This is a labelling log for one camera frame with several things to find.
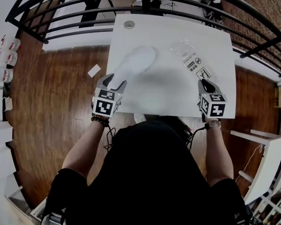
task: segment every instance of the black metal railing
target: black metal railing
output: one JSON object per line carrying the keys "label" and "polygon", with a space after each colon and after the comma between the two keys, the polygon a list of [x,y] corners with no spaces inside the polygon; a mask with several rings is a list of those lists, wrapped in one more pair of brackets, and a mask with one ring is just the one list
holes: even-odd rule
{"label": "black metal railing", "polygon": [[[250,4],[248,4],[247,2],[245,2],[243,0],[225,0],[225,1],[237,6],[238,8],[240,8],[243,11],[245,11],[246,13],[248,13],[249,15],[253,16],[259,22],[261,22],[265,27],[267,27],[276,36],[275,38],[270,39],[269,37],[267,37],[260,31],[258,31],[257,29],[253,28],[246,22],[241,21],[240,19],[236,18],[235,16],[233,16],[227,12],[224,12],[224,11],[214,8],[212,6],[209,6],[204,3],[197,2],[197,1],[193,1],[193,0],[170,0],[170,1],[176,1],[176,2],[189,4],[189,5],[197,6],[199,8],[203,8],[203,9],[218,13],[228,19],[233,20],[234,22],[237,22],[238,24],[244,26],[245,28],[252,31],[253,33],[259,35],[266,42],[261,44],[261,43],[257,42],[256,40],[252,39],[251,37],[233,29],[232,27],[228,27],[220,22],[212,21],[212,20],[209,20],[204,17],[199,17],[199,16],[192,15],[189,13],[183,13],[183,12],[173,11],[173,10],[169,10],[169,9],[151,7],[150,0],[142,0],[142,6],[140,6],[140,7],[139,6],[137,6],[137,7],[113,7],[112,2],[109,0],[111,7],[95,8],[95,9],[75,12],[75,13],[71,13],[71,14],[67,14],[67,15],[63,15],[63,16],[59,16],[59,17],[55,17],[55,18],[53,18],[53,15],[54,15],[55,11],[59,8],[63,8],[66,6],[70,6],[73,4],[82,3],[82,2],[86,2],[86,1],[92,1],[92,0],[71,0],[69,2],[65,2],[65,0],[59,0],[59,3],[53,7],[51,7],[53,0],[50,0],[50,1],[47,1],[47,6],[42,11],[39,11],[39,10],[45,0],[28,0],[27,2],[20,5],[22,1],[23,0],[16,1],[14,6],[12,7],[11,11],[7,15],[7,18],[5,21],[12,23],[13,25],[17,26],[21,30],[27,32],[28,34],[30,34],[31,36],[33,36],[34,38],[36,38],[37,40],[39,40],[43,43],[48,43],[49,40],[52,40],[55,38],[61,38],[61,37],[66,37],[66,36],[71,36],[71,35],[112,31],[112,28],[106,29],[106,28],[98,27],[97,29],[92,29],[92,30],[81,30],[81,31],[68,32],[68,33],[64,33],[61,35],[46,37],[46,35],[50,32],[67,29],[67,28],[71,28],[71,27],[91,26],[94,24],[113,23],[114,22],[114,19],[93,20],[93,21],[86,21],[86,22],[77,22],[77,23],[68,24],[68,25],[57,27],[57,28],[49,29],[49,26],[51,23],[60,21],[63,19],[75,17],[75,16],[89,15],[91,13],[97,14],[99,12],[114,12],[115,13],[118,11],[131,11],[131,12],[138,11],[138,13],[153,14],[153,15],[171,14],[171,15],[178,15],[178,16],[182,16],[182,17],[195,19],[195,20],[201,21],[206,24],[212,24],[216,28],[223,29],[230,33],[236,34],[236,35],[246,39],[247,41],[255,44],[256,47],[250,48],[246,44],[232,40],[233,44],[247,50],[246,52],[242,52],[238,49],[234,49],[235,52],[238,52],[240,54],[240,58],[250,57],[250,58],[258,61],[259,63],[265,65],[266,67],[270,68],[271,70],[276,72],[281,77],[281,48],[277,45],[278,43],[281,43],[281,31],[273,23],[271,23],[265,16],[263,16],[258,10],[256,10],[254,7],[252,7]],[[30,9],[32,7],[35,7],[36,5],[37,5],[37,7],[34,8],[33,14],[30,14],[29,16],[27,16]],[[52,12],[51,18],[44,20],[45,15],[48,14],[49,12]],[[17,21],[15,18],[18,15],[20,15],[21,13],[24,13],[27,17],[23,16],[20,21]],[[37,21],[36,24],[33,24],[35,19],[38,17],[40,17],[40,19]],[[276,49],[279,52],[279,55],[276,55],[274,52],[269,50],[270,47],[273,47],[274,49]],[[261,51],[268,53],[274,59],[270,59],[268,56],[265,56],[264,54],[260,53]],[[266,60],[274,67],[269,66],[265,62],[261,61],[260,59],[257,59],[256,57],[252,56],[254,54],[259,56],[261,59]]]}

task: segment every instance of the forearm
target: forearm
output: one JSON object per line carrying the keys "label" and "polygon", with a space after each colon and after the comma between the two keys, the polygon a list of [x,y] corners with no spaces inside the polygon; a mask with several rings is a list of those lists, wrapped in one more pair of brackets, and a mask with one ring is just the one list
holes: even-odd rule
{"label": "forearm", "polygon": [[82,137],[67,154],[62,168],[70,168],[87,178],[95,161],[103,131],[104,126],[101,122],[92,121]]}
{"label": "forearm", "polygon": [[207,130],[206,170],[210,186],[223,179],[233,178],[232,160],[219,127]]}

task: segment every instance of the black and white marker cube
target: black and white marker cube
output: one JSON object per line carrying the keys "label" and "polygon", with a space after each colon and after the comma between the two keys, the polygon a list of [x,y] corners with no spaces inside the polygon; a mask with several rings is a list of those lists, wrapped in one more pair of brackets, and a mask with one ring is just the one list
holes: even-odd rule
{"label": "black and white marker cube", "polygon": [[207,118],[222,118],[225,112],[227,99],[224,94],[202,94],[201,111]]}
{"label": "black and white marker cube", "polygon": [[111,90],[96,88],[93,113],[111,117],[120,106],[122,96]]}

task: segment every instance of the metal watch band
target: metal watch band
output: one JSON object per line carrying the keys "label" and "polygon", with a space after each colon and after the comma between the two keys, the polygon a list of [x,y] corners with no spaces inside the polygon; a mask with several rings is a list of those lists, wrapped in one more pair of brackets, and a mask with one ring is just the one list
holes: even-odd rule
{"label": "metal watch band", "polygon": [[221,127],[221,122],[218,121],[218,120],[214,120],[214,121],[209,121],[209,122],[205,123],[206,130],[208,130],[210,128],[213,128],[213,127],[220,128]]}

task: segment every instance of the black sleeve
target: black sleeve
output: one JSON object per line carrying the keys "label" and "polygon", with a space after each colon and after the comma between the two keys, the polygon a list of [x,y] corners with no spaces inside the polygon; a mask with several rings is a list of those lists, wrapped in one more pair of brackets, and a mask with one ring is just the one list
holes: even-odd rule
{"label": "black sleeve", "polygon": [[246,207],[233,179],[224,179],[211,187],[214,217],[221,224],[234,225],[247,220]]}
{"label": "black sleeve", "polygon": [[52,182],[42,219],[52,212],[63,215],[64,208],[79,204],[79,200],[87,192],[87,187],[86,179],[78,172],[61,169]]}

